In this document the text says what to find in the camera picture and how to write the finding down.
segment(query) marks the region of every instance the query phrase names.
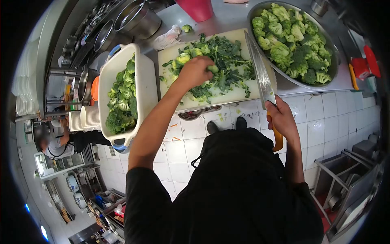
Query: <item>chef's knife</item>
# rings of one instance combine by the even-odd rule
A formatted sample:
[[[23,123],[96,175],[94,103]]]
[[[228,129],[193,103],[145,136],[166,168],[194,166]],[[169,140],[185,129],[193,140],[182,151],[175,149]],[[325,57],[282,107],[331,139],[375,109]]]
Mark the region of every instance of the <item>chef's knife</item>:
[[[249,54],[256,74],[257,85],[259,86],[261,105],[265,110],[265,102],[270,101],[276,107],[275,93],[268,75],[268,72],[273,72],[273,70],[267,71],[264,64],[267,60],[264,60],[261,56],[255,41],[249,36],[248,32],[244,32],[246,44],[248,45]],[[273,134],[275,136],[275,147],[273,148],[273,151],[279,151],[283,148],[283,136],[277,131],[275,126],[273,127]]]

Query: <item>person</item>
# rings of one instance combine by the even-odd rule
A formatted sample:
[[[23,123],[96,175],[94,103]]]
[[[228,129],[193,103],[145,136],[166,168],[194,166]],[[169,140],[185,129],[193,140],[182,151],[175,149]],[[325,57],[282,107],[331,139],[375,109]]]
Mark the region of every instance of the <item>person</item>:
[[[83,132],[79,131],[75,134],[70,134],[68,130],[67,119],[60,120],[61,126],[64,128],[64,134],[49,141],[44,137],[36,139],[35,146],[38,151],[43,152],[51,159],[60,159],[79,153],[89,144],[101,144],[111,146],[103,134],[97,130]]]
[[[153,172],[171,117],[184,94],[212,78],[214,62],[188,61],[134,138],[126,175],[126,243],[321,243],[323,225],[304,182],[300,137],[292,112],[276,96],[268,128],[287,140],[283,167],[273,143],[237,119],[237,130],[209,122],[198,167],[171,202]]]

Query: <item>white tile floor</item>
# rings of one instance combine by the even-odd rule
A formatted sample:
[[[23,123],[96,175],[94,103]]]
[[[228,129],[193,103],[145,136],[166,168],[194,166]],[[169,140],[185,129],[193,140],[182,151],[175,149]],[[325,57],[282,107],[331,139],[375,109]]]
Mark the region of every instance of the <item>white tile floor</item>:
[[[319,96],[296,96],[284,99],[292,110],[301,137],[305,181],[315,184],[318,166],[315,159],[327,159],[339,154],[379,129],[379,106],[373,97],[363,98],[362,93],[337,92]],[[154,159],[154,171],[174,200],[187,185],[194,171],[190,163],[202,149],[208,132],[206,125],[214,121],[220,128],[235,128],[236,118],[242,116],[248,126],[260,130],[274,141],[268,130],[266,111],[258,100],[223,106],[220,110],[205,113],[194,121],[173,116],[164,142]],[[278,153],[286,159],[286,141]],[[99,145],[101,172],[107,187],[125,192],[127,154],[110,155],[107,146]]]

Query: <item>orange lid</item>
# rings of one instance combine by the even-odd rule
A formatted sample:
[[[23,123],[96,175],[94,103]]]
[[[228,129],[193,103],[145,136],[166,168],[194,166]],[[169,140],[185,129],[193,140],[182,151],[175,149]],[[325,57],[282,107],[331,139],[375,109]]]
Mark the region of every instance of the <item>orange lid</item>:
[[[92,88],[91,88],[91,95],[94,101],[98,100],[98,90],[99,90],[99,77],[96,77],[94,79],[94,82],[92,83]]]

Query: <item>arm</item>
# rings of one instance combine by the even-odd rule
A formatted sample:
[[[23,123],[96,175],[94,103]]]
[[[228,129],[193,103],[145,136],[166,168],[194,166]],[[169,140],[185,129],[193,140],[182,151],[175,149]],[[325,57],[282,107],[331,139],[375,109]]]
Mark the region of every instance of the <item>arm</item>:
[[[153,170],[154,157],[181,98],[191,88],[213,77],[206,71],[208,65],[214,65],[214,62],[207,56],[197,56],[184,65],[179,77],[143,121],[130,150],[128,170],[135,167]]]
[[[272,129],[272,125],[274,125],[287,140],[286,177],[290,184],[296,185],[305,182],[301,141],[289,105],[279,96],[275,96],[275,98],[277,108],[269,101],[266,101],[265,104],[267,111],[271,113],[271,116],[267,116],[268,128]]]

